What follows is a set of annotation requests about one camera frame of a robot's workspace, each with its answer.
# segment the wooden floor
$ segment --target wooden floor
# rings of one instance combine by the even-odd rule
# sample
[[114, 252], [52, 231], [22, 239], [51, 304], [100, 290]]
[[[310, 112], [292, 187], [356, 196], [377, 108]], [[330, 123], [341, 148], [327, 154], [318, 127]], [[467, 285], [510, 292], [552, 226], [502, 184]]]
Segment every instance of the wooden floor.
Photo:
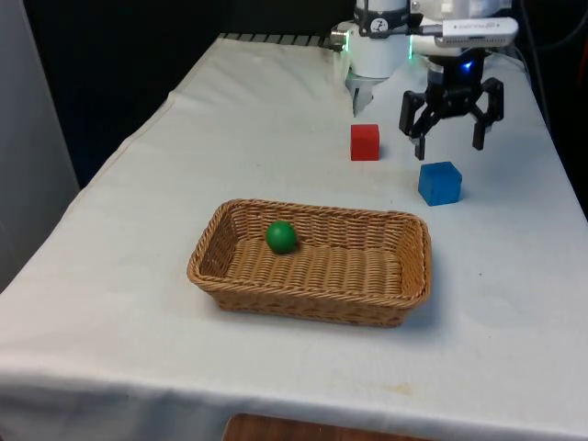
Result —
[[426, 441], [331, 425], [300, 423], [255, 415], [234, 416], [223, 441]]

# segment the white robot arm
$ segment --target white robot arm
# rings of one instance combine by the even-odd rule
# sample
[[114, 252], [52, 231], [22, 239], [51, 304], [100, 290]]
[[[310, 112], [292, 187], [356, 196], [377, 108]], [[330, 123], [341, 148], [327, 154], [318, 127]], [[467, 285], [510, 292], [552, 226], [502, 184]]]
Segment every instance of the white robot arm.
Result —
[[[473, 115], [478, 150], [487, 129], [503, 119], [503, 84], [495, 78], [482, 84], [481, 78], [486, 49], [507, 46], [516, 37], [517, 22], [495, 16], [510, 6], [511, 0], [356, 0], [342, 43], [354, 76], [390, 77], [411, 47], [429, 60], [429, 85], [423, 93], [404, 94], [400, 122], [420, 160], [424, 137], [441, 119]], [[341, 36], [341, 30], [335, 33]], [[484, 93], [489, 96], [485, 112], [476, 105]]]

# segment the black background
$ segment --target black background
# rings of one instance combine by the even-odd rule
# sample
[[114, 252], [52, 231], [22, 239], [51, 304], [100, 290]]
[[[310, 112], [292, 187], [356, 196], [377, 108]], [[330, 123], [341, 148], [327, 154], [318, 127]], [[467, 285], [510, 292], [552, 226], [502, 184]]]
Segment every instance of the black background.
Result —
[[[538, 44], [576, 26], [586, 0], [526, 0]], [[514, 16], [520, 13], [514, 0]], [[326, 34], [353, 0], [28, 0], [26, 8], [78, 180], [84, 186], [164, 102], [220, 32]], [[586, 85], [576, 85], [586, 31], [541, 54], [552, 136], [588, 208]], [[526, 44], [521, 26], [518, 39]], [[530, 54], [526, 53], [532, 65]]]

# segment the wicker basket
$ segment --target wicker basket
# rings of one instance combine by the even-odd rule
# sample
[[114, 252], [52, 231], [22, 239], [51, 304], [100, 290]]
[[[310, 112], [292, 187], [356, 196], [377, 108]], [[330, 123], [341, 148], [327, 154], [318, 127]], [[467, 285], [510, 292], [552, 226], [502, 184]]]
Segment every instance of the wicker basket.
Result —
[[[282, 220], [300, 239], [293, 254], [265, 242]], [[397, 326], [429, 296], [431, 240], [407, 213], [239, 199], [217, 209], [187, 274], [228, 311]]]

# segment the table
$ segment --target table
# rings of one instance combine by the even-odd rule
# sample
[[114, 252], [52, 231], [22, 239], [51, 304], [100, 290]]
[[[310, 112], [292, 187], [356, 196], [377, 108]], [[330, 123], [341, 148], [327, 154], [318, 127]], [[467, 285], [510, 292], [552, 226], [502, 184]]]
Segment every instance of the table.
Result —
[[[506, 119], [470, 146], [445, 121], [429, 163], [464, 176], [429, 208], [397, 129], [421, 61], [355, 121], [384, 155], [349, 161], [354, 122], [327, 51], [218, 40], [125, 141], [0, 296], [0, 435], [214, 440], [237, 413], [441, 440], [588, 437], [588, 228], [518, 63], [488, 60]], [[381, 330], [219, 311], [186, 277], [213, 211], [267, 198], [421, 216], [429, 302]]]
[[323, 424], [301, 423], [257, 415], [237, 415], [227, 423], [222, 441], [425, 441]]

